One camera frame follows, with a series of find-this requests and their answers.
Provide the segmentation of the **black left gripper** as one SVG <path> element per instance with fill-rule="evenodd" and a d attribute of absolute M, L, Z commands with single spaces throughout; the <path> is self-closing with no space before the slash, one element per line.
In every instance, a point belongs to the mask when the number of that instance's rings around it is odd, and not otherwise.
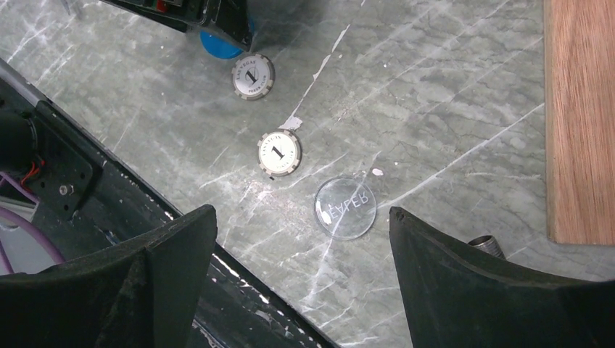
<path fill-rule="evenodd" d="M 247 1 L 109 0 L 107 3 L 182 33 L 203 30 L 244 51 L 252 48 L 254 30 Z"/>

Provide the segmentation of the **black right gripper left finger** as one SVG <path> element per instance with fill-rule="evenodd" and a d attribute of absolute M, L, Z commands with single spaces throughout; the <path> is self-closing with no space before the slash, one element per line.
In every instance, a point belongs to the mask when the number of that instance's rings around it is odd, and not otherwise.
<path fill-rule="evenodd" d="M 1 277 L 3 347 L 185 347 L 217 238 L 215 208 L 36 274 Z"/>

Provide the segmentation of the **blue round button chip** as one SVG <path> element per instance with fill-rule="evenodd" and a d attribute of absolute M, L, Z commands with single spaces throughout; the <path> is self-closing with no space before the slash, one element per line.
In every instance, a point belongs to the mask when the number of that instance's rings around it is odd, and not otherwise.
<path fill-rule="evenodd" d="M 218 59 L 233 59 L 252 49 L 255 24 L 247 20 L 211 20 L 199 29 L 205 51 Z"/>

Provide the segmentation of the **white poker chip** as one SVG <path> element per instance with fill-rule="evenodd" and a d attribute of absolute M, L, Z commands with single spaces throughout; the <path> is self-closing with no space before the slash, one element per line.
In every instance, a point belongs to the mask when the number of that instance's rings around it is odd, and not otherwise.
<path fill-rule="evenodd" d="M 235 94 L 243 100 L 254 101 L 271 92 L 276 72 L 268 57 L 252 54 L 236 62 L 232 78 Z"/>
<path fill-rule="evenodd" d="M 260 169 L 269 176 L 292 174 L 302 160 L 302 145 L 297 135 L 285 129 L 276 129 L 261 136 L 257 143 Z"/>

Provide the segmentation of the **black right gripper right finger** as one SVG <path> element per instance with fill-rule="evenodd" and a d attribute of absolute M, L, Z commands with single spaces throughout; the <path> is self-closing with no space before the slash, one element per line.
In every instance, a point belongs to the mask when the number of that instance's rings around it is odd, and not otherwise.
<path fill-rule="evenodd" d="M 492 256 L 401 207 L 389 240 L 415 347 L 612 347 L 614 282 Z"/>

